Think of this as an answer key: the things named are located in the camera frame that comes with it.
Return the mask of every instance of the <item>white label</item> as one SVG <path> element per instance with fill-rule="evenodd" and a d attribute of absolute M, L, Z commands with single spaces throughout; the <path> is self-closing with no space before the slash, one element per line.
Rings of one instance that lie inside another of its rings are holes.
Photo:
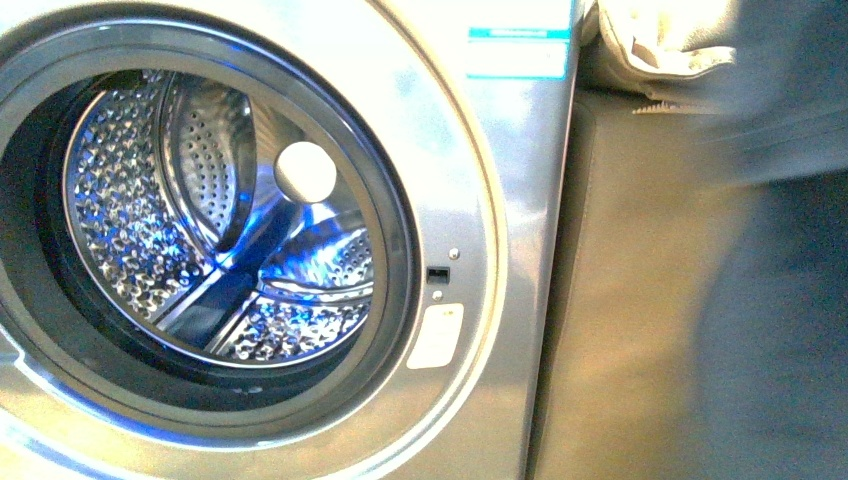
<path fill-rule="evenodd" d="M 462 330 L 464 310 L 461 303 L 427 307 L 418 339 L 406 361 L 406 367 L 436 368 L 449 364 L 456 350 L 459 332 Z"/>
<path fill-rule="evenodd" d="M 472 28 L 468 37 L 469 77 L 564 79 L 571 31 L 530 28 Z"/>

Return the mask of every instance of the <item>front-loading washing machine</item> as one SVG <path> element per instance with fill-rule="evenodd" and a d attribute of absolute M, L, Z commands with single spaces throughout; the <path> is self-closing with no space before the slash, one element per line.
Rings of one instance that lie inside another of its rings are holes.
<path fill-rule="evenodd" d="M 0 16 L 4 478 L 518 478 L 571 3 Z"/>

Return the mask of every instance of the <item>circular door opening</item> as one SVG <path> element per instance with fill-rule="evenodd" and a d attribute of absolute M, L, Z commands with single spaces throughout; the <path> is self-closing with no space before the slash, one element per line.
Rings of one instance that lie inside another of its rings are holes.
<path fill-rule="evenodd" d="M 273 423 L 304 395 L 303 418 L 326 415 L 405 332 L 413 235 L 389 163 L 293 60 L 187 26 L 106 24 L 4 67 L 20 82 L 0 104 L 17 125 L 0 139 L 0 299 L 25 308 L 10 333 L 131 416 Z"/>
<path fill-rule="evenodd" d="M 113 88 L 89 89 L 58 179 L 73 249 L 51 253 L 88 273 L 69 289 L 95 284 L 144 334 L 204 363 L 282 368 L 343 345 L 368 317 L 371 243 L 317 140 L 201 77 L 102 81 Z"/>

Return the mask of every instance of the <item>cloth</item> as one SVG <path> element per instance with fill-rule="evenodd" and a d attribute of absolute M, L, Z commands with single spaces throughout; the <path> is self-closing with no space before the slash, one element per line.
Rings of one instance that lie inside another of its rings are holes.
<path fill-rule="evenodd" d="M 598 0 L 584 15 L 583 85 L 702 104 L 702 78 L 733 63 L 734 0 Z"/>
<path fill-rule="evenodd" d="M 704 147 L 730 153 L 730 180 L 848 167 L 848 2 L 743 1 L 732 42 L 732 75 L 704 87 L 725 113 L 705 120 Z"/>
<path fill-rule="evenodd" d="M 848 173 L 760 189 L 695 337 L 695 478 L 844 480 Z"/>

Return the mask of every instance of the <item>dark gray fabric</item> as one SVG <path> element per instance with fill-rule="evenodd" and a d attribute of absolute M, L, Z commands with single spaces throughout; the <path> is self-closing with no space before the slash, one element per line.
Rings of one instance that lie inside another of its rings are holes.
<path fill-rule="evenodd" d="M 695 345 L 698 478 L 848 479 L 848 2 L 746 0 L 713 94 L 762 197 Z"/>
<path fill-rule="evenodd" d="M 737 66 L 707 88 L 729 112 L 708 137 L 733 152 L 733 181 L 848 167 L 848 2 L 742 1 Z"/>
<path fill-rule="evenodd" d="M 696 347 L 698 478 L 848 478 L 848 173 L 762 187 Z"/>

